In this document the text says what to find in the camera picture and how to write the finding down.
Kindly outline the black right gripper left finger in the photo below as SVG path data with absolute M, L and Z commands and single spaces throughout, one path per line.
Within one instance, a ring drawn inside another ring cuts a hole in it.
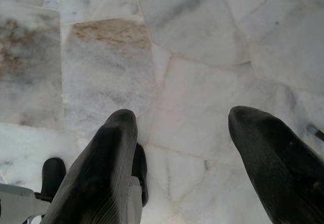
M 135 114 L 112 113 L 72 164 L 42 223 L 126 223 L 136 142 Z

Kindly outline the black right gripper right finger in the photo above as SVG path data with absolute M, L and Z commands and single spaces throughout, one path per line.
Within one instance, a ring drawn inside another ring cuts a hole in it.
M 231 108 L 228 129 L 272 223 L 323 223 L 323 160 L 309 146 L 257 108 Z

